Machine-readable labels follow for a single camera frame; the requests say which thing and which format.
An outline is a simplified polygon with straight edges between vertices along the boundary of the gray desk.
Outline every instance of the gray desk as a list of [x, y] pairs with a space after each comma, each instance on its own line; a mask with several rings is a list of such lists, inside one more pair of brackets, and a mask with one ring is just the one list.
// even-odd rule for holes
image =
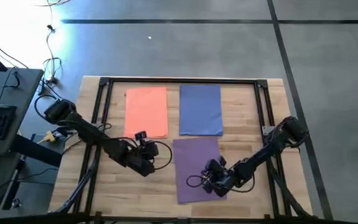
[[[0, 72], [0, 94], [9, 71], [10, 70]], [[20, 154], [9, 152], [10, 145], [24, 119], [43, 73], [42, 70], [25, 68], [19, 68], [17, 72], [21, 81], [20, 87], [18, 89], [5, 88], [1, 98], [1, 104], [16, 106], [17, 110], [16, 117], [11, 124], [7, 138], [0, 141], [0, 185], [11, 179], [15, 172], [15, 167], [21, 158]], [[15, 83], [16, 80], [11, 75], [7, 81], [7, 85], [15, 85]], [[0, 198], [3, 196], [6, 187], [0, 189]]]
[[[6, 72], [0, 72], [0, 94], [9, 72], [10, 69]], [[7, 138], [0, 141], [0, 155], [5, 155], [10, 150], [10, 145], [18, 132], [25, 114], [27, 113], [32, 97], [34, 96], [43, 74], [42, 70], [26, 68], [18, 68], [17, 72], [21, 81], [20, 87], [5, 88], [0, 101], [1, 105], [11, 105], [17, 107], [16, 117], [11, 124]], [[14, 76], [11, 75], [7, 81], [7, 85], [15, 85], [16, 82], [17, 81]]]

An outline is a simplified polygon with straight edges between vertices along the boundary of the orange towel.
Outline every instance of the orange towel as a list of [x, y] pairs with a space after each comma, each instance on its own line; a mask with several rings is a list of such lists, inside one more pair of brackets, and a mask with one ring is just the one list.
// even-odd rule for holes
[[125, 137], [146, 131], [149, 138], [167, 137], [166, 87], [126, 91]]

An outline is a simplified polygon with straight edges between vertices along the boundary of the wooden plank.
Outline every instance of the wooden plank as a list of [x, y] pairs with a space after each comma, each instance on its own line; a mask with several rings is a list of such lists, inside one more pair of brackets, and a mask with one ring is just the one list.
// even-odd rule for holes
[[[85, 119], [90, 119], [92, 115], [99, 78], [83, 78], [77, 106]], [[279, 123], [290, 114], [283, 81], [269, 79], [268, 84], [275, 122]], [[169, 137], [161, 141], [171, 146], [173, 139], [196, 138], [179, 135], [180, 84], [178, 83], [114, 83], [107, 119], [113, 127], [107, 133], [111, 137], [119, 137], [123, 134], [126, 90], [149, 86], [167, 87]], [[251, 85], [221, 85], [221, 87], [224, 135], [219, 138], [219, 148], [230, 166], [239, 159], [257, 152], [262, 143], [253, 87]], [[59, 208], [75, 188], [84, 147], [84, 144], [80, 144], [64, 156], [49, 210]], [[159, 147], [159, 152], [155, 161], [156, 166], [164, 164], [169, 159], [169, 153], [163, 146]], [[304, 209], [311, 212], [298, 150], [286, 149], [282, 157], [288, 187]], [[103, 153], [92, 213], [100, 211], [103, 215], [121, 217], [263, 218], [264, 214], [272, 214], [265, 166], [262, 165], [257, 169], [255, 178], [255, 188], [247, 194], [230, 192], [227, 200], [179, 205], [176, 198], [174, 162], [165, 169], [144, 178], [131, 169], [121, 167]], [[251, 182], [243, 188], [247, 189], [250, 185]]]

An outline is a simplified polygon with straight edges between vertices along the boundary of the blue cloth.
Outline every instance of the blue cloth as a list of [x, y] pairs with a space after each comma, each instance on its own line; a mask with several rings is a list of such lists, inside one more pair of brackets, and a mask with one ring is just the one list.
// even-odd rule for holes
[[223, 135], [219, 85], [180, 86], [180, 135]]

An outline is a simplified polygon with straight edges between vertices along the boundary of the wooden tabletop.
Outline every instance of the wooden tabletop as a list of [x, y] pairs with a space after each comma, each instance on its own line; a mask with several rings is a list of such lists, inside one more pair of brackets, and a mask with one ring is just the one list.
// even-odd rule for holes
[[[92, 117], [99, 79], [100, 77], [84, 77], [82, 81], [77, 109], [87, 121]], [[277, 124], [290, 115], [286, 93], [281, 79], [268, 79], [267, 81]], [[126, 90], [147, 86], [167, 87], [169, 137], [161, 141], [171, 146], [173, 139], [197, 138], [197, 136], [179, 135], [180, 84], [177, 83], [114, 83], [107, 119], [107, 123], [112, 124], [113, 127], [107, 133], [111, 137], [119, 137], [123, 134]], [[219, 137], [219, 148], [220, 153], [227, 160], [227, 165], [231, 166], [244, 157], [250, 157], [262, 147], [256, 99], [253, 86], [239, 84], [221, 85], [221, 97], [224, 135]], [[104, 98], [105, 93], [101, 100], [101, 110]], [[77, 139], [69, 140], [67, 146], [75, 141]], [[77, 186], [84, 151], [85, 144], [81, 143], [64, 155], [50, 203], [50, 211], [59, 208]], [[303, 208], [311, 213], [299, 151], [285, 149], [281, 156], [288, 188]], [[168, 151], [161, 146], [159, 156], [155, 161], [156, 166], [164, 164], [168, 159]], [[227, 200], [185, 205], [177, 203], [174, 169], [172, 160], [166, 168], [157, 170], [148, 177], [141, 177], [129, 168], [121, 167], [103, 152], [98, 169], [92, 213], [100, 211], [103, 215], [118, 217], [192, 218], [263, 218], [264, 214], [272, 215], [273, 213], [265, 165], [259, 166], [255, 172], [256, 184], [251, 192], [246, 194], [229, 192]], [[249, 188], [250, 184], [251, 181], [243, 188]], [[283, 213], [279, 190], [277, 194], [280, 213]], [[87, 189], [84, 190], [81, 211], [84, 210], [86, 195]]]

